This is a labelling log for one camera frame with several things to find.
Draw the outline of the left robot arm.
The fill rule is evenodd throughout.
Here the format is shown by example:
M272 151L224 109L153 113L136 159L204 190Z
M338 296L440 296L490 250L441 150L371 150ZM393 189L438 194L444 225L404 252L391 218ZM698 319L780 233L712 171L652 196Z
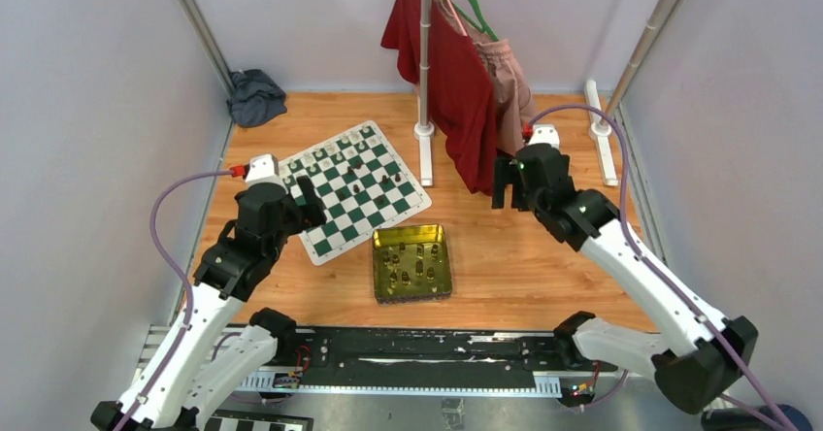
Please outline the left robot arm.
M298 204L273 175L249 178L235 197L238 215L203 255L181 317L144 372L119 399L99 403L99 430L202 430L217 408L265 363L289 364L297 353L296 322L272 309L255 313L235 342L207 359L217 338L279 261L287 239L326 221L306 176Z

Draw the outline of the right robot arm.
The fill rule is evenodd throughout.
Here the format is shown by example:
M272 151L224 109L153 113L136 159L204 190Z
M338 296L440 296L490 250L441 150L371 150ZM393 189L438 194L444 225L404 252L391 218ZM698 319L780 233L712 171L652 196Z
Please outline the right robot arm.
M494 163L492 206L505 196L531 213L559 243L595 262L656 327L647 333L577 312L554 330L560 366L608 363L652 380L679 410L698 414L743 376L759 333L745 316L730 318L696 295L644 246L602 192L578 189L570 158L534 144Z

